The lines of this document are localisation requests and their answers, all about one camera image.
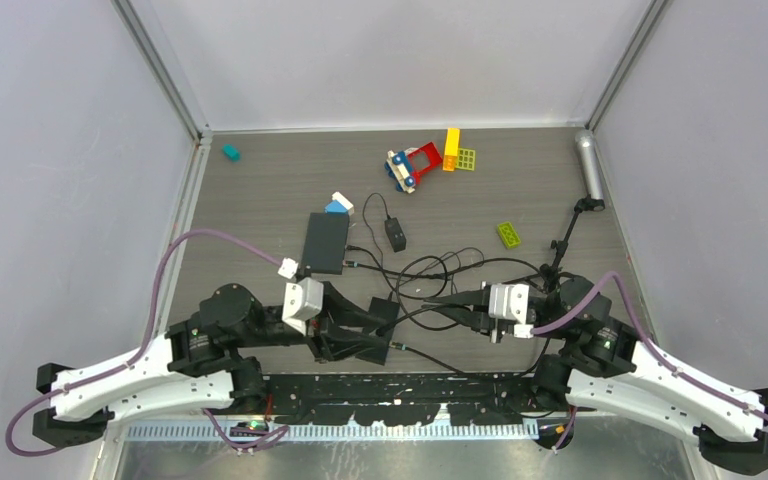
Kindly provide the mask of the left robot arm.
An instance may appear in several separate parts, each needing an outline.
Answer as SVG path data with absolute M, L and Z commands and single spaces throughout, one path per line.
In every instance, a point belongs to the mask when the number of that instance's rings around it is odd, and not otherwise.
M 375 297 L 363 309 L 329 282 L 311 278 L 285 286 L 280 305 L 265 306 L 240 284 L 219 287 L 187 320 L 136 350 L 83 368 L 48 363 L 37 389 L 49 395 L 32 434 L 56 448 L 101 438 L 113 423 L 153 414 L 207 409 L 253 414 L 270 394 L 251 348 L 307 346 L 320 363 L 360 356 L 386 360 L 381 327 L 399 306 Z

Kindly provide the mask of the silver microphone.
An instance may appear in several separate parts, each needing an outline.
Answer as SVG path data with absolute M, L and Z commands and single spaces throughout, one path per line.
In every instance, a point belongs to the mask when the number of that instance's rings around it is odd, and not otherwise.
M 576 133 L 574 144 L 581 164 L 585 188 L 590 198 L 604 200 L 602 178 L 599 169 L 597 146 L 592 132 L 580 130 Z

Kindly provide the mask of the black mini tripod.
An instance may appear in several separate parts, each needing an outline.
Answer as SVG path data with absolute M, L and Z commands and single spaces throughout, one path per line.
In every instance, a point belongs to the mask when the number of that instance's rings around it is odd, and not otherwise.
M 543 264 L 540 267 L 540 273 L 544 283 L 544 290 L 546 292 L 554 290 L 559 285 L 561 278 L 561 262 L 567 253 L 569 241 L 579 216 L 585 212 L 600 212 L 604 209 L 605 201 L 603 199 L 595 199 L 590 195 L 580 198 L 575 203 L 572 217 L 564 236 L 560 240 L 553 240 L 550 243 L 550 249 L 554 252 L 552 262 Z

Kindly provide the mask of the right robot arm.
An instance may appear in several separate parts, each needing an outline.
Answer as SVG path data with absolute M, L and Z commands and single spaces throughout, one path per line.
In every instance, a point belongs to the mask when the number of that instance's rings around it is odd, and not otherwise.
M 527 384 L 544 410 L 593 409 L 623 416 L 694 445 L 709 463 L 754 476 L 768 470 L 768 388 L 746 390 L 667 353 L 612 302 L 572 276 L 544 297 L 526 284 L 492 284 L 428 301 L 428 307 L 492 341 L 562 341 Z

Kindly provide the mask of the green toy brick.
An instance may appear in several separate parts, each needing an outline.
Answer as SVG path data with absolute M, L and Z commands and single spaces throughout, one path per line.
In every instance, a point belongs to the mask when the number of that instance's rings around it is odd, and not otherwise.
M 522 240 L 511 222 L 503 222 L 496 226 L 497 234 L 508 250 L 519 247 L 522 244 Z

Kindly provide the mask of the black power adapter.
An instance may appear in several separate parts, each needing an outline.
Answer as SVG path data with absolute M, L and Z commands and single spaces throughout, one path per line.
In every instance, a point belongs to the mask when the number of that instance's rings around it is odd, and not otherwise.
M 407 239 L 404 230 L 396 217 L 388 216 L 384 221 L 385 233 L 394 253 L 406 249 Z

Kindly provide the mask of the blue white toy brick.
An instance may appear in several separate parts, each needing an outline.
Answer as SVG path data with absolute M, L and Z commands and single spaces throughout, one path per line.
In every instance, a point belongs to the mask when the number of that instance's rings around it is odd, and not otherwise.
M 324 212 L 327 214 L 352 216 L 354 211 L 354 204 L 339 191 L 335 191 L 332 194 L 331 201 L 324 207 Z

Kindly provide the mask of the black network switch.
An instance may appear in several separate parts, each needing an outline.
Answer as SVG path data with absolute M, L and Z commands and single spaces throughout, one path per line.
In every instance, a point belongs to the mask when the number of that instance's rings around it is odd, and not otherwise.
M 377 318 L 377 323 L 365 326 L 362 332 L 378 338 L 383 344 L 357 354 L 356 358 L 364 362 L 384 366 L 390 350 L 389 343 L 393 337 L 393 329 L 381 330 L 381 328 L 398 318 L 400 306 L 392 300 L 372 297 L 368 312 Z

